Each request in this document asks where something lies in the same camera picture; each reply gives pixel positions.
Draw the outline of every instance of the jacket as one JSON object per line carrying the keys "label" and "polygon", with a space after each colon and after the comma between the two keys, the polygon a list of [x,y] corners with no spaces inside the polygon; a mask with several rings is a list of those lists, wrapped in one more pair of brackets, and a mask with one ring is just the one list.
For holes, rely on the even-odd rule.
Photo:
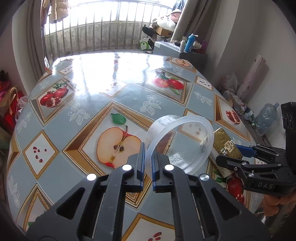
{"label": "jacket", "polygon": [[44,0],[43,8],[52,6],[51,14],[49,16],[49,23],[56,23],[68,17],[69,3],[68,0]]}

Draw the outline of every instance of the balcony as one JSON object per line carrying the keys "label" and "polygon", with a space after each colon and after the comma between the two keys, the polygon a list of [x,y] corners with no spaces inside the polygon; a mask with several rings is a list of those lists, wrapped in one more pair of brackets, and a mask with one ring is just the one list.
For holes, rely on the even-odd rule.
{"label": "balcony", "polygon": [[171,12],[174,1],[92,1],[70,6],[69,16],[42,29],[49,62],[63,56],[102,50],[139,50],[142,26]]}

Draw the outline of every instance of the red bag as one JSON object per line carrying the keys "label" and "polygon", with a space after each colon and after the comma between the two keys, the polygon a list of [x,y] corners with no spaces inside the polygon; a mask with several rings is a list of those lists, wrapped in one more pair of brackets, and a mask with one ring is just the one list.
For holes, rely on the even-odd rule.
{"label": "red bag", "polygon": [[9,134],[13,134],[13,131],[15,129],[15,115],[17,110],[17,103],[19,101],[20,97],[23,97],[24,94],[22,93],[22,91],[17,92],[17,96],[13,99],[13,101],[10,103],[10,99],[9,99],[9,109],[7,110],[7,112],[5,113],[3,119],[2,119],[2,124],[3,126],[6,128],[7,132]]}

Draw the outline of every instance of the bag handle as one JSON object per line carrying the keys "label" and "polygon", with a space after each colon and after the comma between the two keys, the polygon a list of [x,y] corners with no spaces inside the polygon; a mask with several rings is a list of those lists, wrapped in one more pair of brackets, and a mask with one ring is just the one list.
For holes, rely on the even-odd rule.
{"label": "bag handle", "polygon": [[9,90],[9,99],[8,99],[8,103],[9,103],[9,114],[12,115],[13,112],[12,112],[12,109],[10,107],[13,99],[15,98],[15,95],[17,97],[17,102],[19,102],[19,98],[18,98],[18,94],[17,94],[17,89],[15,87],[12,87],[10,90]]}

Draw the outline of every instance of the patterned tablecloth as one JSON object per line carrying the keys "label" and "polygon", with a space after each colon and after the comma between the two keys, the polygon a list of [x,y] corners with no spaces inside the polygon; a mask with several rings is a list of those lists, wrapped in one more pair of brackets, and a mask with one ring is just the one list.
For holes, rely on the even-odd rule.
{"label": "patterned tablecloth", "polygon": [[[125,163],[153,121],[164,115],[201,115],[214,130],[223,127],[234,143],[255,144],[244,124],[232,120],[232,111],[185,60],[93,53],[55,61],[32,90],[10,143],[11,215],[27,230],[86,174],[104,175]],[[166,140],[161,152],[171,162],[190,158],[185,152],[197,143],[187,130],[179,128]],[[122,140],[125,150],[120,147],[110,162]],[[208,161],[195,175],[205,172],[216,178]],[[254,212],[253,194],[244,196]],[[123,240],[174,241],[170,194],[154,193],[148,176],[142,193],[127,194],[124,214]]]}

